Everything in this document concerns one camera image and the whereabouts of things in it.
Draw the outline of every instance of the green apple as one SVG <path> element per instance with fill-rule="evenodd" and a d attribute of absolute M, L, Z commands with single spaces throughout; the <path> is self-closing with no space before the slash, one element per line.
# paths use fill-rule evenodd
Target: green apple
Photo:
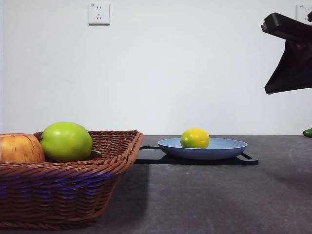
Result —
<path fill-rule="evenodd" d="M 49 159 L 70 162 L 89 157 L 93 141 L 83 126 L 73 122 L 57 122 L 46 127 L 40 143 Z"/>

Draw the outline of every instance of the yellow lemon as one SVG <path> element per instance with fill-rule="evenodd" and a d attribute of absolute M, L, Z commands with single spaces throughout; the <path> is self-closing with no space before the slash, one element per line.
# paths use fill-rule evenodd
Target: yellow lemon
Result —
<path fill-rule="evenodd" d="M 190 128 L 186 130 L 181 137 L 181 146 L 183 148 L 202 148 L 208 147 L 210 141 L 209 134 L 200 128 Z"/>

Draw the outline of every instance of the red apple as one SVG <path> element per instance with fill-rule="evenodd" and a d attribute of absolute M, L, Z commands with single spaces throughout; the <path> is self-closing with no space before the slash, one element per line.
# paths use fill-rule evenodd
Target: red apple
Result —
<path fill-rule="evenodd" d="M 32 134 L 0 134 L 0 143 L 0 162 L 44 162 L 43 148 Z"/>

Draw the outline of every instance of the electrical outlet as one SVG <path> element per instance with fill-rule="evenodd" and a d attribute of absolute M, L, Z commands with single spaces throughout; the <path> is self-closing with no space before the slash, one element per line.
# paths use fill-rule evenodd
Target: electrical outlet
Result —
<path fill-rule="evenodd" d="M 312 11 L 312 4 L 300 4 L 296 5 L 296 20 L 305 24 L 312 25 L 312 22 L 308 21 L 308 14 Z"/>
<path fill-rule="evenodd" d="M 108 3 L 89 4 L 89 25 L 110 24 L 110 7 Z"/>

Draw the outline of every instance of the white wall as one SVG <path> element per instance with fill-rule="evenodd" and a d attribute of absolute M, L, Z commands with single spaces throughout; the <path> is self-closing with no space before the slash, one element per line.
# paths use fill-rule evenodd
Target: white wall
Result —
<path fill-rule="evenodd" d="M 272 12 L 294 18 L 302 1 L 110 0 L 110 26 L 88 25 L 90 2 L 1 1 L 1 132 L 312 127 L 312 89 L 264 90 L 285 41 L 260 25 Z"/>

